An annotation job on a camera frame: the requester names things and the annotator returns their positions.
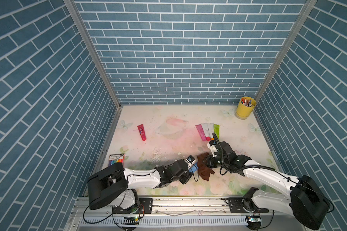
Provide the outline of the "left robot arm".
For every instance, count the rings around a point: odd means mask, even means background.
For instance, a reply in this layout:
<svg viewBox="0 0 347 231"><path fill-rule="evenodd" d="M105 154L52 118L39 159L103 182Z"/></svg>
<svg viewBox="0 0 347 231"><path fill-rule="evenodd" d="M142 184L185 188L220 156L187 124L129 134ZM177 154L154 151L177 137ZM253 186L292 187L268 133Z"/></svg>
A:
<svg viewBox="0 0 347 231"><path fill-rule="evenodd" d="M190 169L195 162L195 158L189 156L151 170L132 170L124 168L122 163L110 165L87 180L89 208L97 210L118 206L132 213L140 205L138 188L163 188L176 181L186 184L192 176Z"/></svg>

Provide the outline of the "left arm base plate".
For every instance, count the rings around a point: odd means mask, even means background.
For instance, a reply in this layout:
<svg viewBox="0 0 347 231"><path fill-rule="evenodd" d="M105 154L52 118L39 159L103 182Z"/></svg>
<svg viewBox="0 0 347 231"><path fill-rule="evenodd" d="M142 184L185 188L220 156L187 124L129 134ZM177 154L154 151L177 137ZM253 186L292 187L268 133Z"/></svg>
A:
<svg viewBox="0 0 347 231"><path fill-rule="evenodd" d="M113 208L114 214L151 214L153 206L153 198L139 198L139 202L135 203L132 207L123 209L119 206Z"/></svg>

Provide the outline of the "magenta toothpaste tube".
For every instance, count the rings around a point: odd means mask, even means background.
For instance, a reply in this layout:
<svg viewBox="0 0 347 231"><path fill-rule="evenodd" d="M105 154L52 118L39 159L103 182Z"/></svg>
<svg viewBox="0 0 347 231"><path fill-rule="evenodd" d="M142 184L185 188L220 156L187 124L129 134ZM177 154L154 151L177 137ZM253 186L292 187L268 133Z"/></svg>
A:
<svg viewBox="0 0 347 231"><path fill-rule="evenodd" d="M202 125L201 124L196 125L196 129L197 129L197 131L199 133L199 136L200 136L201 140L202 141L207 141L205 133L204 133L204 130L202 128Z"/></svg>

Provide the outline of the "green toothpaste tube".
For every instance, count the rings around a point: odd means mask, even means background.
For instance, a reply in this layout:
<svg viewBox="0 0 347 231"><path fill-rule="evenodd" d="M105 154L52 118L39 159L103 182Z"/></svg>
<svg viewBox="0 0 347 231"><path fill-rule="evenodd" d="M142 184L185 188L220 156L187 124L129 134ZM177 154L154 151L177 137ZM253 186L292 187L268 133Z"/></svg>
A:
<svg viewBox="0 0 347 231"><path fill-rule="evenodd" d="M214 133L216 134L217 138L220 138L220 126L218 124L214 124Z"/></svg>

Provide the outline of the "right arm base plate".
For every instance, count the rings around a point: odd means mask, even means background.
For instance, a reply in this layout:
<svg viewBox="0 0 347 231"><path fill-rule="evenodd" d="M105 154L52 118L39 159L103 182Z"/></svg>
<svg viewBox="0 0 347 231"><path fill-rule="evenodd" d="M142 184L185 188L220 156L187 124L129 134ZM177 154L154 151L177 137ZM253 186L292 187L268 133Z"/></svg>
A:
<svg viewBox="0 0 347 231"><path fill-rule="evenodd" d="M225 199L231 213L269 213L267 208L257 208L250 199L230 197Z"/></svg>

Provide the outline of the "brown cloth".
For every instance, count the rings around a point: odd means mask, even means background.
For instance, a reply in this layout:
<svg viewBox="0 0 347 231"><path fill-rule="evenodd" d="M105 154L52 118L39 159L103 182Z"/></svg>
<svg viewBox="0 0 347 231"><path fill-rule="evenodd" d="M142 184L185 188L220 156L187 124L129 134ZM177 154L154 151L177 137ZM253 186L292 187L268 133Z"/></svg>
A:
<svg viewBox="0 0 347 231"><path fill-rule="evenodd" d="M203 180L207 182L210 180L210 176L215 174L215 172L211 168L206 166L206 159L208 156L208 153L203 153L197 156L198 174Z"/></svg>

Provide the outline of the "white orange-cap toothpaste tube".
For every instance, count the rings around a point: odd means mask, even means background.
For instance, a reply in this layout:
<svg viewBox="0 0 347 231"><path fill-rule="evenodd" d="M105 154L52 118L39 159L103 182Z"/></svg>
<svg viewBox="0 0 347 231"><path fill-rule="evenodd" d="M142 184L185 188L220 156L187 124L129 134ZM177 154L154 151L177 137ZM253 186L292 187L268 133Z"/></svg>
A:
<svg viewBox="0 0 347 231"><path fill-rule="evenodd" d="M215 132L214 131L214 123L208 123L207 126L208 126L210 139L213 140L214 139L213 133Z"/></svg>

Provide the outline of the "white pink-cap toothpaste tube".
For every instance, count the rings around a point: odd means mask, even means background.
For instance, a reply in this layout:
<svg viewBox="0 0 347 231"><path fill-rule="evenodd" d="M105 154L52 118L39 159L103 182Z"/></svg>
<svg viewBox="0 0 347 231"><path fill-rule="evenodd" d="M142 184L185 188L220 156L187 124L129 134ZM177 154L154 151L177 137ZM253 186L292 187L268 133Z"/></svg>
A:
<svg viewBox="0 0 347 231"><path fill-rule="evenodd" d="M208 124L207 124L207 123L201 123L201 126L202 126L202 129L203 129L203 132L204 132L204 135L205 135L206 140L207 140L207 141L210 141L210 140L211 140L211 137L210 137L210 132L209 132Z"/></svg>

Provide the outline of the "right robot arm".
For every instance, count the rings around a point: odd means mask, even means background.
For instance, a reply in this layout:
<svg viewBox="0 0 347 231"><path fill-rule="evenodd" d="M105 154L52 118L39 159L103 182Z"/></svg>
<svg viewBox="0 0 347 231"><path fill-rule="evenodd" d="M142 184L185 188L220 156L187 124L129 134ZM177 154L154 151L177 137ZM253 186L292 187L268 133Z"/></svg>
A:
<svg viewBox="0 0 347 231"><path fill-rule="evenodd" d="M260 209L282 212L295 217L311 230L318 230L326 214L331 212L332 203L311 177L291 176L263 166L248 156L237 155L225 141L211 140L207 146L211 151L204 160L208 168L239 174L276 190L275 193L266 193L252 187L242 198L247 212Z"/></svg>

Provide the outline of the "blue toothpaste tube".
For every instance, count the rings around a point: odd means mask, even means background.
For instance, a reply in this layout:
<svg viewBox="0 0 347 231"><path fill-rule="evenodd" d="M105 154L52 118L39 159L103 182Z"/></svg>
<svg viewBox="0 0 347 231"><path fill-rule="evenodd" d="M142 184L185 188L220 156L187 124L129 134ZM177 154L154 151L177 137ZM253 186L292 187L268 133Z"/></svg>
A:
<svg viewBox="0 0 347 231"><path fill-rule="evenodd" d="M188 167L189 167L189 172L191 172L191 173L194 173L198 170L197 164L189 163Z"/></svg>

